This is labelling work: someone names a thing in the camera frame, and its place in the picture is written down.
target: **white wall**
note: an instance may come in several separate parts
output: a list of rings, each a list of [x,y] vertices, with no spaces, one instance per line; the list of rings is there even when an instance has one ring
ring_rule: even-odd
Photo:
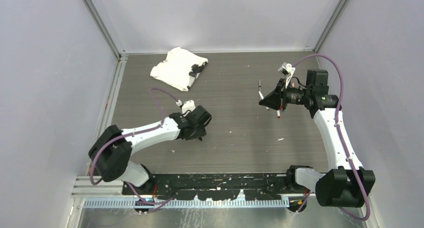
[[[312,50],[339,0],[93,1],[116,43],[142,53]]]
[[[320,53],[340,66],[350,141],[375,172],[381,227],[422,227],[424,0],[350,0]],[[330,87],[339,92],[327,62]]]
[[[116,59],[82,0],[0,0],[2,228],[61,228]]]

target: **white cloth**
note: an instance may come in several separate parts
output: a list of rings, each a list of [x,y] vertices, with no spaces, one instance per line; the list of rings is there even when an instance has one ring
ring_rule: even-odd
[[[208,59],[176,47],[168,52],[166,60],[153,67],[150,76],[172,87],[187,92],[200,75],[193,73],[192,66],[205,66]]]

